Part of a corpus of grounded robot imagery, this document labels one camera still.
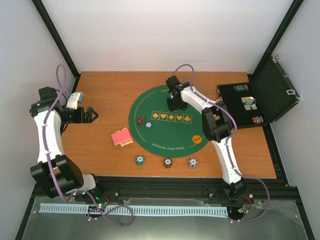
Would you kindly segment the triangular all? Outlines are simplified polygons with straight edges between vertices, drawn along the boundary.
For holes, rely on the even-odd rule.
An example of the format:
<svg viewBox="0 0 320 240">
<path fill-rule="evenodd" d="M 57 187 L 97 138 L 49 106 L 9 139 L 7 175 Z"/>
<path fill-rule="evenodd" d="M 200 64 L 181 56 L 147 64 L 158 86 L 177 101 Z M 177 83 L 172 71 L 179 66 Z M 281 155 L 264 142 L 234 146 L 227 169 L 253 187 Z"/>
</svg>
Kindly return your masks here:
<svg viewBox="0 0 320 240">
<path fill-rule="evenodd" d="M 134 122 L 137 123 L 137 124 L 139 124 L 139 125 L 141 125 L 141 126 L 143 126 L 143 125 L 145 124 L 144 116 L 142 115 L 142 116 L 134 119 Z"/>
</svg>

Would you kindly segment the orange big blind button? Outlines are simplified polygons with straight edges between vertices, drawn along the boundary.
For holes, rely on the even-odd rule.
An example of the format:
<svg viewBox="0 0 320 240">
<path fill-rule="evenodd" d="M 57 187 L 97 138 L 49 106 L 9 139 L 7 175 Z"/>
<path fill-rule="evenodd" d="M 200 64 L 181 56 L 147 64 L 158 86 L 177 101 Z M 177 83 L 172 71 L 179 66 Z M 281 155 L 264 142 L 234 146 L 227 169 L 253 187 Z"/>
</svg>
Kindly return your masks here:
<svg viewBox="0 0 320 240">
<path fill-rule="evenodd" d="M 194 135 L 192 137 L 192 141 L 194 144 L 200 144 L 202 142 L 202 137 L 200 135 Z"/>
</svg>

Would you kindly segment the brown 100 chip stack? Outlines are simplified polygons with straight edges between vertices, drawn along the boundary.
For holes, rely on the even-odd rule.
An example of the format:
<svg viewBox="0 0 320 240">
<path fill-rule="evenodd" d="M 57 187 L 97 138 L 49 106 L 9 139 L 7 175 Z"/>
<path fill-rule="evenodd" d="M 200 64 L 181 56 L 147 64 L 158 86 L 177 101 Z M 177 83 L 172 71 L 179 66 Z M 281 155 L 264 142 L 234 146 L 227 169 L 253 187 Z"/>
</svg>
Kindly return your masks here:
<svg viewBox="0 0 320 240">
<path fill-rule="evenodd" d="M 163 162 L 163 166 L 166 168 L 166 169 L 169 169 L 172 167 L 172 160 L 170 158 L 166 158 Z"/>
</svg>

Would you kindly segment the green blue 50 chip stack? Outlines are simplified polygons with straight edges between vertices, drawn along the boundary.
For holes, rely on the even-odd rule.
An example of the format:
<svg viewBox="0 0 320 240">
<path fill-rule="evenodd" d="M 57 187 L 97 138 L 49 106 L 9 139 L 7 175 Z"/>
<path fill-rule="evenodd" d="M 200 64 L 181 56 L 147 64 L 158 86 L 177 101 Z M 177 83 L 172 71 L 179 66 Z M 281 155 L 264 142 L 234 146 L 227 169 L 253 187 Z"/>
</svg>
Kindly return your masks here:
<svg viewBox="0 0 320 240">
<path fill-rule="evenodd" d="M 145 158 L 144 158 L 143 155 L 138 155 L 138 156 L 135 158 L 135 164 L 136 164 L 137 166 L 143 165 L 144 162 L 145 162 Z"/>
</svg>

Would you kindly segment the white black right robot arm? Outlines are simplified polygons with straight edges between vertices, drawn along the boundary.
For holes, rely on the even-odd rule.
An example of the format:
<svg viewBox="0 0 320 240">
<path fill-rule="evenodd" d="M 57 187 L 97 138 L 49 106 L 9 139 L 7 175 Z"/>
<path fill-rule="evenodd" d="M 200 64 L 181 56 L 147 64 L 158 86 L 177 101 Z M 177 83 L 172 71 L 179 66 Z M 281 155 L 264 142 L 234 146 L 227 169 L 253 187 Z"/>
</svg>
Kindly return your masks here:
<svg viewBox="0 0 320 240">
<path fill-rule="evenodd" d="M 181 83 L 175 75 L 165 83 L 170 93 L 169 110 L 185 110 L 191 106 L 201 113 L 202 131 L 213 144 L 222 169 L 223 194 L 228 202 L 234 202 L 245 191 L 245 183 L 232 146 L 232 129 L 237 127 L 226 105 L 207 98 L 188 81 Z"/>
</svg>

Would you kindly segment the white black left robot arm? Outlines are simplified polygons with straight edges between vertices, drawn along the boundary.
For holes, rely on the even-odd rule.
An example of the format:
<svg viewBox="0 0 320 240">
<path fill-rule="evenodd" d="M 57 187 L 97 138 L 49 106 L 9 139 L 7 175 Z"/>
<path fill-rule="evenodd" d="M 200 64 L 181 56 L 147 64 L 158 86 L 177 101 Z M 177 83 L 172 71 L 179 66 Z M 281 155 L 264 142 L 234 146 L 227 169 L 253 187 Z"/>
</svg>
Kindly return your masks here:
<svg viewBox="0 0 320 240">
<path fill-rule="evenodd" d="M 92 201 L 103 198 L 104 188 L 94 174 L 82 174 L 80 168 L 65 154 L 62 143 L 63 126 L 90 124 L 98 118 L 91 108 L 78 104 L 82 92 L 70 95 L 66 105 L 61 105 L 57 90 L 52 87 L 39 89 L 40 100 L 31 105 L 39 138 L 37 165 L 30 168 L 31 176 L 50 198 L 73 192 L 84 192 Z"/>
</svg>

